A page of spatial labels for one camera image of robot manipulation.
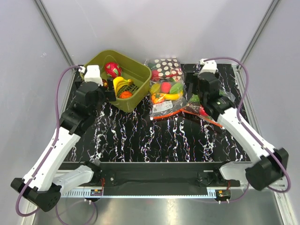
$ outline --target green bin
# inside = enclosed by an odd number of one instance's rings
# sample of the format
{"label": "green bin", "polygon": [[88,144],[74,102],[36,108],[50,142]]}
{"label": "green bin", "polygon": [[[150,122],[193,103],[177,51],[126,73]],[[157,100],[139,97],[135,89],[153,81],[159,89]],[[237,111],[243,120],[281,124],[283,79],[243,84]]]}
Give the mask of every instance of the green bin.
{"label": "green bin", "polygon": [[[105,64],[108,62],[115,62],[122,68],[122,77],[125,79],[132,79],[133,85],[124,86],[117,95],[117,101],[111,102],[115,107],[123,110],[126,113],[132,112],[140,101],[149,92],[151,70],[125,55],[122,55],[114,50],[105,50],[100,52],[95,58],[93,58],[88,65],[99,65],[101,71],[101,77],[107,79],[107,73],[105,71]],[[132,96],[129,98],[118,98],[120,92],[130,91]]]}

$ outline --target white wall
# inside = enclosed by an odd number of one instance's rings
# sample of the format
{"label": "white wall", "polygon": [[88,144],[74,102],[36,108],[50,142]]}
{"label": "white wall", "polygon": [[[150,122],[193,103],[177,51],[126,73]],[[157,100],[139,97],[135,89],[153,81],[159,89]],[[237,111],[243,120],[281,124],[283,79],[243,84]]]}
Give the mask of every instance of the white wall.
{"label": "white wall", "polygon": [[19,225],[10,183],[27,173],[49,143],[55,85],[68,65],[34,1],[0,1],[0,30],[0,223]]}
{"label": "white wall", "polygon": [[271,0],[43,0],[78,63],[116,49],[144,62],[240,59]]}
{"label": "white wall", "polygon": [[251,52],[250,99],[262,135],[289,152],[289,192],[300,221],[300,1],[281,1]]}

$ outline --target plastic bag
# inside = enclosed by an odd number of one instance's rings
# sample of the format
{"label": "plastic bag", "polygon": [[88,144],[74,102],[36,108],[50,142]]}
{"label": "plastic bag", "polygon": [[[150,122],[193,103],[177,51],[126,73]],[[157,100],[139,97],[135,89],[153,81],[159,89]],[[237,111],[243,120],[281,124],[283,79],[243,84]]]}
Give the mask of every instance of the plastic bag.
{"label": "plastic bag", "polygon": [[[228,97],[232,102],[235,101],[235,96],[230,92],[220,90],[220,95]],[[196,116],[200,117],[201,119],[206,120],[209,123],[212,123],[219,127],[222,127],[222,125],[220,125],[219,123],[214,121],[214,119],[212,117],[210,117],[209,115],[206,114],[205,110],[203,109],[203,107],[200,103],[198,95],[192,95],[192,97],[188,101],[187,105],[184,108],[182,108],[181,111],[185,112],[185,113],[196,115]]]}
{"label": "plastic bag", "polygon": [[180,62],[177,58],[153,59],[145,62],[152,72],[151,80],[158,82],[160,80],[169,80],[173,77],[183,76]]}
{"label": "plastic bag", "polygon": [[153,108],[150,119],[161,119],[180,113],[181,109],[187,104],[186,99],[183,97],[183,91],[183,79],[151,82],[150,101]]}

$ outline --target marble tabletop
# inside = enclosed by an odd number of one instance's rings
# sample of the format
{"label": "marble tabletop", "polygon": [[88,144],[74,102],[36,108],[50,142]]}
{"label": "marble tabletop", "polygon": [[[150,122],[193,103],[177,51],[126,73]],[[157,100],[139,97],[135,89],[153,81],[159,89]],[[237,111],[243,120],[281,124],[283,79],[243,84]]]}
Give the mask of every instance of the marble tabletop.
{"label": "marble tabletop", "polygon": [[[222,89],[240,100],[240,92],[230,64],[218,64]],[[197,64],[182,64],[186,77],[199,71]],[[73,83],[69,100],[76,90]],[[131,113],[110,103],[98,112],[93,126],[68,153],[65,162],[98,158],[102,162],[220,162],[249,161],[230,133],[197,116],[179,113],[164,120],[150,120],[149,96]],[[242,109],[241,114],[247,120]]]}

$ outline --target gray floor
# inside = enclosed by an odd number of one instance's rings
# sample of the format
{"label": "gray floor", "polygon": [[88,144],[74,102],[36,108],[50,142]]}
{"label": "gray floor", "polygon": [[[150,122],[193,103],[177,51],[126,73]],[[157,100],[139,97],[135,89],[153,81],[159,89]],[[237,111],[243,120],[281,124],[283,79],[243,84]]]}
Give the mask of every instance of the gray floor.
{"label": "gray floor", "polygon": [[[233,199],[241,195],[233,190]],[[83,225],[93,207],[80,199],[65,198],[59,204],[62,220]],[[211,199],[101,199],[96,203],[95,225],[282,225],[271,191],[249,190],[245,198],[230,204]],[[60,225],[55,211],[37,213],[34,225]]]}

